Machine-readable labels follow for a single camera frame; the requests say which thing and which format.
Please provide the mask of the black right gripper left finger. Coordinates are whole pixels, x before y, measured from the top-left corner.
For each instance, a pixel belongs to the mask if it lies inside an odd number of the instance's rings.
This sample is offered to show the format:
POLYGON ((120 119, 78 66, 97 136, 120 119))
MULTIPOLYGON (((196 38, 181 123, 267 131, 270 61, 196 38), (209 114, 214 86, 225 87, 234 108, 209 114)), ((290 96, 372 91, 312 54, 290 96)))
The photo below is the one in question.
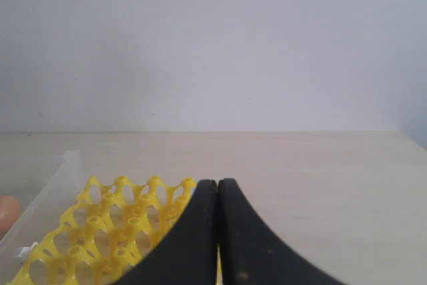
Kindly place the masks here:
POLYGON ((197 183, 182 215, 149 254, 116 284, 215 284, 217 184, 197 183))

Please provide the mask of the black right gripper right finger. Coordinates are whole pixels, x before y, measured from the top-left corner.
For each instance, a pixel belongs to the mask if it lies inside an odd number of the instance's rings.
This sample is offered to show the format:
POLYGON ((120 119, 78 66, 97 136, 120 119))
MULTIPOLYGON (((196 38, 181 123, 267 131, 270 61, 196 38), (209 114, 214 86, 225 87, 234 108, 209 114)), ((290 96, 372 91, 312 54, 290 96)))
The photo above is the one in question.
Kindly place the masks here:
POLYGON ((218 184, 224 284, 341 284, 300 256, 260 218, 235 179, 218 184))

